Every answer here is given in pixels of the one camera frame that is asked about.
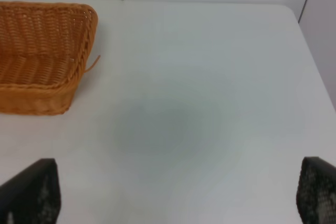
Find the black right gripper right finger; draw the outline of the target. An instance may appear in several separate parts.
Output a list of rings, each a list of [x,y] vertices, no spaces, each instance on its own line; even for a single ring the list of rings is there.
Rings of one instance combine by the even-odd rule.
[[[296,205],[302,223],[335,224],[335,166],[319,157],[305,157]]]

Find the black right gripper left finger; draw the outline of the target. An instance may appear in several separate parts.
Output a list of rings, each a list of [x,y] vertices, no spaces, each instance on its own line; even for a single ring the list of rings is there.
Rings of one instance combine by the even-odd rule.
[[[1,185],[1,223],[56,223],[61,191],[55,159],[42,158]]]

